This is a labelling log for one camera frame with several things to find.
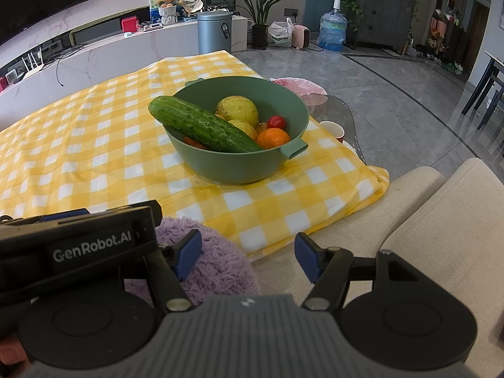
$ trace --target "bottle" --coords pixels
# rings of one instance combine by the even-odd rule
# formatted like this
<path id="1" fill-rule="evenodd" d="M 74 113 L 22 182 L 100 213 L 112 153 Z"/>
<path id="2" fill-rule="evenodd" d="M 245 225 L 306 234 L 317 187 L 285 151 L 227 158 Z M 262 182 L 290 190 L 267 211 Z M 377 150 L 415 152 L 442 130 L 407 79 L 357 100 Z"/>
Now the bottle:
<path id="1" fill-rule="evenodd" d="M 341 0 L 334 0 L 333 9 L 320 19 L 317 44 L 330 51 L 341 51 L 346 41 L 348 22 L 340 11 Z"/>

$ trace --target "yellow checkered tablecloth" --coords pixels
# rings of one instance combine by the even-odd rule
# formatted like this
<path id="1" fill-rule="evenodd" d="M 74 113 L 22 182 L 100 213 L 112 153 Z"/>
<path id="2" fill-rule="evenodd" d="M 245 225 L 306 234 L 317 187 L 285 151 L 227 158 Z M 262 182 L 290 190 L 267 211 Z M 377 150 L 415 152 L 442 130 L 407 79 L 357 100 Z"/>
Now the yellow checkered tablecloth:
<path id="1" fill-rule="evenodd" d="M 259 77 L 227 52 L 166 58 L 84 89 L 0 132 L 0 213 L 13 217 L 157 199 L 163 215 L 215 228 L 256 259 L 376 200 L 389 185 L 311 120 L 308 150 L 271 177 L 242 186 L 196 175 L 147 105 L 187 81 Z"/>

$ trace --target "white cup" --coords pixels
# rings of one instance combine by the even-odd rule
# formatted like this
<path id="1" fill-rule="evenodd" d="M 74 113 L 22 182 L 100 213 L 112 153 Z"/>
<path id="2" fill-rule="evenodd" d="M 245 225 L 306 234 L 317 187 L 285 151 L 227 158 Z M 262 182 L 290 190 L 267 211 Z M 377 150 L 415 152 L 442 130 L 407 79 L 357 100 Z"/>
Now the white cup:
<path id="1" fill-rule="evenodd" d="M 343 138 L 345 136 L 345 130 L 337 123 L 331 121 L 322 121 L 320 126 L 334 136 L 337 140 L 343 143 Z"/>

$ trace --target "beige sofa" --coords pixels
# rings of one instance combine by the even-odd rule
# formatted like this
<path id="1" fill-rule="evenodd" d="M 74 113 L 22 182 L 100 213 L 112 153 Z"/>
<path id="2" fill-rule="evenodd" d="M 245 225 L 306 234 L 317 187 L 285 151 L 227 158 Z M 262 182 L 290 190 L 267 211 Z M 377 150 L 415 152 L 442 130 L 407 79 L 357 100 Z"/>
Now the beige sofa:
<path id="1" fill-rule="evenodd" d="M 468 367 L 485 378 L 504 370 L 504 185 L 481 160 L 466 161 L 446 182 L 432 168 L 414 169 L 378 202 L 311 237 L 356 256 L 390 249 L 409 261 L 473 312 L 478 336 Z M 301 303 L 312 287 L 292 244 L 253 267 L 264 294 Z M 352 282 L 347 301 L 370 289 Z"/>

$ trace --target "black round disc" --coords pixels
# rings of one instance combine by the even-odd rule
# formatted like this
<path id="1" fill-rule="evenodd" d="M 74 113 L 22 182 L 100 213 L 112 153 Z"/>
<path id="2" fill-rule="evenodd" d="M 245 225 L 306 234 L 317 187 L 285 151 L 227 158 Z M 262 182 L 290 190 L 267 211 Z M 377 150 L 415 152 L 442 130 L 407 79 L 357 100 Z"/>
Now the black round disc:
<path id="1" fill-rule="evenodd" d="M 343 308 L 339 325 L 350 344 L 403 370 L 434 370 L 465 360 L 476 339 L 472 313 L 441 288 L 394 284 Z"/>
<path id="2" fill-rule="evenodd" d="M 156 328 L 157 316 L 142 299 L 93 285 L 42 297 L 22 318 L 18 335 L 30 359 L 92 369 L 138 351 Z"/>

